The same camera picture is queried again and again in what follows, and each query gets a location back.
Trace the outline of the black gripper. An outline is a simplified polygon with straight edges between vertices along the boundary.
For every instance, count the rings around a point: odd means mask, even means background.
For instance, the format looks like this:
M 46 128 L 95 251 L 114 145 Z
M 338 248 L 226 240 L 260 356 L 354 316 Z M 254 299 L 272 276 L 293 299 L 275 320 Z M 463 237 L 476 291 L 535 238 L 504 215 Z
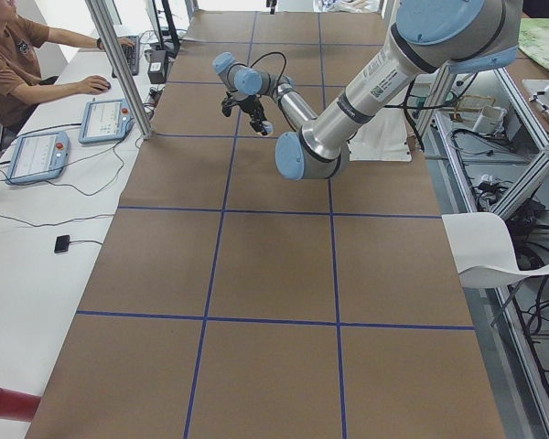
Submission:
M 269 121 L 266 119 L 260 99 L 256 95 L 251 95 L 238 101 L 241 110 L 251 117 L 250 126 L 253 130 L 261 134 L 262 128 L 266 128 Z

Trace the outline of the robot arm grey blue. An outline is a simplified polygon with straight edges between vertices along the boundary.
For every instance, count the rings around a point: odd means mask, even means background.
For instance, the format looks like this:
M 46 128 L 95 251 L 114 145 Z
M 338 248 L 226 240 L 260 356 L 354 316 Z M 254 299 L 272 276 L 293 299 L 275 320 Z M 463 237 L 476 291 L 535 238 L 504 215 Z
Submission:
M 254 70 L 223 52 L 213 60 L 227 89 L 222 112 L 238 106 L 255 132 L 268 135 L 272 128 L 260 99 L 270 97 L 292 128 L 275 144 L 279 173 L 291 180 L 329 179 L 349 162 L 348 141 L 416 77 L 442 66 L 460 74 L 511 64 L 521 16 L 520 1 L 402 1 L 382 49 L 322 113 L 287 76 Z

